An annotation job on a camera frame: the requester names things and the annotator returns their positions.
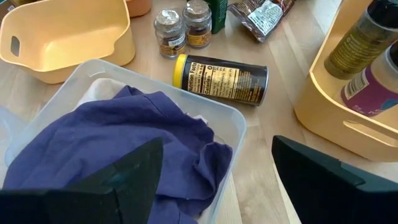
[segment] clear plastic bin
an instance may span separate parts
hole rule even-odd
[[[246,121],[243,115],[235,108],[226,106],[213,100],[194,95],[187,91],[166,85],[157,80],[137,74],[125,68],[105,62],[104,60],[89,60],[81,64],[61,86],[59,91],[43,107],[39,114],[30,122],[23,132],[13,135],[11,144],[6,151],[7,166],[23,150],[23,148],[35,138],[35,136],[62,115],[73,111],[76,104],[90,85],[98,78],[112,78],[127,85],[136,87],[146,93],[162,91],[170,97],[178,106],[191,116],[202,115],[208,120],[208,125],[216,134],[216,140],[226,143],[233,148],[233,160],[229,165],[226,178],[220,183],[219,190],[210,207],[203,212],[198,219],[199,224],[214,223],[220,205],[220,198],[228,183],[227,178],[231,173],[236,158],[241,150]],[[23,123],[15,123],[16,129],[20,129]]]

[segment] glass spice jar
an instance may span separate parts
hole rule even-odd
[[[160,54],[177,58],[185,52],[185,31],[179,14],[172,9],[161,10],[154,21]]]
[[[209,45],[211,39],[211,11],[207,2],[191,0],[182,12],[187,33],[187,44],[201,49]]]

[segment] navy fabric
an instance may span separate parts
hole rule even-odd
[[[192,217],[212,203],[232,150],[163,93],[129,86],[46,127],[10,165],[4,188],[62,188],[156,137],[164,159],[149,223],[196,223]]]

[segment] dark bottle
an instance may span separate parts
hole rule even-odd
[[[398,0],[374,0],[325,61],[336,78],[351,79],[398,39]]]

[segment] bottle cap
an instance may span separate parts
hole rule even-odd
[[[380,26],[398,29],[398,0],[373,0],[368,14]]]
[[[392,63],[398,67],[398,42],[394,43],[390,48],[390,57]]]

